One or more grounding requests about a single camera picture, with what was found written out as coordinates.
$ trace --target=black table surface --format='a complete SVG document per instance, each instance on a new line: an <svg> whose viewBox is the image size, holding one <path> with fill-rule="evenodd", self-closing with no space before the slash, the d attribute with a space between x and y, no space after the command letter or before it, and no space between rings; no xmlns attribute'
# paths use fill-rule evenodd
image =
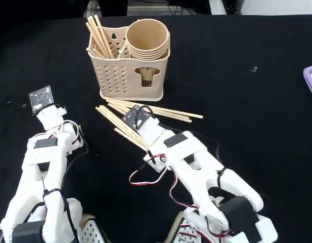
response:
<svg viewBox="0 0 312 243"><path fill-rule="evenodd" d="M136 19L105 18L103 25ZM272 219L279 242L312 239L312 95L302 75L312 65L312 16L157 19L171 33L171 56L156 104L204 114L191 124L160 120L220 141L222 163L264 195L262 214ZM43 131L28 93L51 85L91 146L70 171L66 194L115 243L164 241L184 209L168 197L173 174L157 185L130 186L144 153L94 109L103 101L84 22L27 22L0 35L0 219L16 191L27 139ZM203 142L213 153L215 144ZM157 176L146 167L137 180ZM183 187L174 194L190 200Z"/></svg>

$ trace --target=wooden chopstick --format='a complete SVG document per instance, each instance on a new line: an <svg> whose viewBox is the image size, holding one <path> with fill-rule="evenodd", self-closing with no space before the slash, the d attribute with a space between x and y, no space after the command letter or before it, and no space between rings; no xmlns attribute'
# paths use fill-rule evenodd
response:
<svg viewBox="0 0 312 243"><path fill-rule="evenodd" d="M112 107L112 108L115 109L117 112L121 113L122 115L125 115L125 114L126 114L125 111L123 111L122 109L118 108L117 106L115 106L115 105L112 104L112 103L108 103L107 105L110 106L110 107Z"/></svg>
<svg viewBox="0 0 312 243"><path fill-rule="evenodd" d="M145 152L148 151L147 147L144 147L142 144L138 143L137 141L135 141L132 137L129 137L127 134L125 134L123 131L121 131L118 128L114 128L114 131L116 131L118 134L122 135L123 137L125 137L127 140L129 140L131 143L135 144L136 146L138 146L139 148L141 148L142 150L144 150Z"/></svg>
<svg viewBox="0 0 312 243"><path fill-rule="evenodd" d="M125 124L124 121L122 121L120 118L118 118L112 111L110 111L104 105L101 105L99 107L95 107L95 109L97 111L99 111L106 119L108 119L110 122L112 122L114 125L116 125L119 129L121 129L123 132L125 132L129 136L133 137L134 139L137 139L139 141L139 143L148 147L146 142L143 140L143 138L136 131L134 131L127 124Z"/></svg>
<svg viewBox="0 0 312 243"><path fill-rule="evenodd" d="M119 51L119 55L117 55L117 58L123 58L122 53L124 52L124 49L126 48L126 42L124 43L123 47Z"/></svg>
<svg viewBox="0 0 312 243"><path fill-rule="evenodd" d="M127 108L127 107L125 107L123 105L119 105L119 104L115 104L115 103L110 103L110 104L116 106L118 109L122 110L125 113L128 113L130 111L129 108Z"/></svg>
<svg viewBox="0 0 312 243"><path fill-rule="evenodd" d="M98 37L96 36L96 33L94 32L94 30L92 29L90 24L88 24L87 22L85 24L86 24L87 28L89 29L89 31L90 31L90 33L91 33L91 35L92 35L96 45L100 48L100 50L102 50L103 48L101 46L101 43L100 43Z"/></svg>
<svg viewBox="0 0 312 243"><path fill-rule="evenodd" d="M91 28L94 30L94 32L95 32L97 38L99 39L99 43L100 43L100 45L102 46L101 52L102 52L103 56L105 56L105 57L107 57L107 58L111 58L111 57L109 56L108 52L107 52L107 48L106 48L106 46L105 46L105 42L104 42L104 40L103 40L103 38L102 38L102 36L101 36L101 34L100 34L100 31L99 31L99 29L98 29L98 27L97 27L95 21L94 21L94 18L93 18L92 16L89 16L89 17L87 18L87 20L88 20L89 24L91 25Z"/></svg>
<svg viewBox="0 0 312 243"><path fill-rule="evenodd" d="M105 58L106 59L106 57L102 54L102 53L100 53L97 49L93 49L93 52L95 52L98 56L100 56L101 58Z"/></svg>
<svg viewBox="0 0 312 243"><path fill-rule="evenodd" d="M130 101L116 100L116 99L112 99L112 98L106 98L106 99L109 100L109 102L111 102L111 103L121 103L121 104L123 104L124 106L127 106L127 107L130 107L132 105L138 105L138 106L144 105L144 104L134 103L134 102L130 102ZM199 118L199 119L203 118L202 115L193 114L193 113L189 113L189 112L184 112L184 111L179 111L179 110L172 110L172 109L167 109L167 108L162 108L162 107L157 107L157 106L152 106L152 105L149 105L149 107L152 110L161 110L161 111L166 111L166 112L170 112L170 113L174 113L174 114L191 116L191 117L195 117L195 118Z"/></svg>
<svg viewBox="0 0 312 243"><path fill-rule="evenodd" d="M105 36L104 30L103 30L103 27L102 27L102 25L101 25L100 19L99 19L99 17L98 17L96 14L94 15L94 18L95 18L95 20L96 20L98 29L100 30L100 32L101 32L101 34L102 34L102 37L103 37L103 40L104 40L104 42L105 42L107 51L109 52L111 59L114 59L114 56L113 56L113 54L112 54L112 52L111 52L111 48L110 48L109 42L108 42L108 40L106 39L106 36Z"/></svg>
<svg viewBox="0 0 312 243"><path fill-rule="evenodd" d="M127 106L124 106L122 103L118 102L118 103L113 103L113 101L109 100L108 98L106 98L106 100L108 102L111 102L111 104L115 105L117 104L118 106L122 106L122 107L129 107L132 108L134 105L133 104L128 104ZM191 123L192 120L188 117L188 116L184 116L184 115L179 115L179 114L175 114L175 113L171 113L171 112L167 112L167 111L162 111L162 110L157 110L157 109L153 109L153 112L156 115L161 115L161 116L165 116L168 118L173 118L176 120L181 120L183 122L187 122L187 123Z"/></svg>
<svg viewBox="0 0 312 243"><path fill-rule="evenodd" d="M90 48L86 48L86 50L94 57L98 57L95 52L93 52Z"/></svg>

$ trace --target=stack of paper cups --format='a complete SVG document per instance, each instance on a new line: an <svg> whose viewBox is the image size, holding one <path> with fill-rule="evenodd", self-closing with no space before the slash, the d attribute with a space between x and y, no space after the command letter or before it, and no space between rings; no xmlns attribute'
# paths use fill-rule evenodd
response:
<svg viewBox="0 0 312 243"><path fill-rule="evenodd" d="M142 19L132 23L125 38L132 57L140 60L162 58L169 47L168 29L155 19Z"/></svg>

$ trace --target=beige plastic basket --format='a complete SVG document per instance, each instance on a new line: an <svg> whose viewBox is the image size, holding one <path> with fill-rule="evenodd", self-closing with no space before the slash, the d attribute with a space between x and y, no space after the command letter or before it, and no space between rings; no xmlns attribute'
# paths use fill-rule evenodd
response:
<svg viewBox="0 0 312 243"><path fill-rule="evenodd" d="M125 32L128 27L103 27L114 57L125 43ZM95 41L90 36L89 47L95 48ZM103 59L92 56L92 64L100 85L100 95L115 99L159 101L163 96L163 83L170 55L170 44L164 57L153 61L143 61L130 58L127 48L124 49L124 58ZM153 75L152 80L143 80L137 71L141 67L156 68L159 72Z"/></svg>

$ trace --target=white robotic arm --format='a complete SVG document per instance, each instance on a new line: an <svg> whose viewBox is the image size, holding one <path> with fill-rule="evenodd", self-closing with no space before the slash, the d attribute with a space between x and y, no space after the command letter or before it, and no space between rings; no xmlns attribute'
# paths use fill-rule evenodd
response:
<svg viewBox="0 0 312 243"><path fill-rule="evenodd" d="M62 185L66 155L82 147L83 138L76 123L63 120L64 114L66 110L54 104L36 113L46 131L27 143L18 189L0 224L6 243L72 242L75 238L64 211L64 198L56 190ZM78 238L82 207L74 198L67 199L67 204Z"/></svg>
<svg viewBox="0 0 312 243"><path fill-rule="evenodd" d="M271 220L256 214L263 208L260 195L216 160L192 133L175 134L162 128L159 120L153 117L139 120L139 124L137 132L149 144L144 160L157 172L164 168L173 170L191 194L198 214L195 208L185 210L184 216L190 225L205 232L212 242L271 243L277 240ZM155 154L165 154L166 161L161 157L150 160ZM210 195L211 188L218 188L223 194ZM226 192L229 200L223 200ZM228 231L229 234L222 237L222 232Z"/></svg>

